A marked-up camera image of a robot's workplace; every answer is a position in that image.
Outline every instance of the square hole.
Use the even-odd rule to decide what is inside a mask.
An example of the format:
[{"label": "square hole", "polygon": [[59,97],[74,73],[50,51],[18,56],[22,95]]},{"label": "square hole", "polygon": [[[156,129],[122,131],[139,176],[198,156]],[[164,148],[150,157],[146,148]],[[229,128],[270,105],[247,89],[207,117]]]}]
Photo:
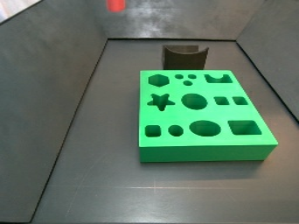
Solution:
[{"label": "square hole", "polygon": [[233,134],[241,135],[262,135],[262,131],[254,121],[229,121]]},{"label": "square hole", "polygon": [[218,96],[218,97],[214,97],[214,99],[215,99],[215,102],[218,103],[218,105],[230,105],[230,101],[229,101],[227,97]]},{"label": "square hole", "polygon": [[238,105],[249,105],[246,98],[242,96],[233,97],[233,100]]},{"label": "square hole", "polygon": [[162,135],[162,128],[159,125],[147,125],[144,127],[144,134],[147,137],[159,137]]}]

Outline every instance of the gray floor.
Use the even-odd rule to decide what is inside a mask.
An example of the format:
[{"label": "gray floor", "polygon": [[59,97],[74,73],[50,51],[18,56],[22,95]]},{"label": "gray floor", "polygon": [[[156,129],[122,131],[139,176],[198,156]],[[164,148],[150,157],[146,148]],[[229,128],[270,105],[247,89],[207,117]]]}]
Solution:
[{"label": "gray floor", "polygon": [[[279,146],[265,162],[140,164],[139,71],[162,46],[210,47],[233,70]],[[34,222],[298,222],[299,127],[234,42],[108,41]]]}]

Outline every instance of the metal wall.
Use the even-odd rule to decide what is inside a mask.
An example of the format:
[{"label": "metal wall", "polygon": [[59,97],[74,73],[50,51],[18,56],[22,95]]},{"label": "metal wall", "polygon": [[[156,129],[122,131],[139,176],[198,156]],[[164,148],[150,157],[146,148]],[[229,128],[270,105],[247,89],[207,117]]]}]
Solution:
[{"label": "metal wall", "polygon": [[91,1],[47,0],[0,26],[0,221],[30,221],[107,43]]},{"label": "metal wall", "polygon": [[299,120],[299,1],[266,1],[238,43]]},{"label": "metal wall", "polygon": [[[266,161],[139,162],[139,73],[164,45],[209,47],[206,69],[237,75],[279,142]],[[237,43],[110,40],[32,223],[299,223],[298,137]]]},{"label": "metal wall", "polygon": [[98,14],[110,38],[233,39],[265,0],[126,0],[111,13],[98,1]]}]

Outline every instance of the red light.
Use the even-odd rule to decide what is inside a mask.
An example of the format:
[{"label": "red light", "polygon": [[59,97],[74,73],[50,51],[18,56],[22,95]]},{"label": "red light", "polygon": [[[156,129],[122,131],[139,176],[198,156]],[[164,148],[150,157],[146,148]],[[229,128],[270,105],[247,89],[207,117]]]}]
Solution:
[{"label": "red light", "polygon": [[120,12],[127,7],[126,0],[107,0],[107,9],[112,12]]}]

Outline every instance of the green foam block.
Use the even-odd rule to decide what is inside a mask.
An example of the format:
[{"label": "green foam block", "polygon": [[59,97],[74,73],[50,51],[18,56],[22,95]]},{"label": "green foam block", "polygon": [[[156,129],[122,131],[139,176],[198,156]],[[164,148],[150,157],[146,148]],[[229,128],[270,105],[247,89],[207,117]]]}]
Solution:
[{"label": "green foam block", "polygon": [[231,71],[140,72],[140,162],[265,160],[277,145]]}]

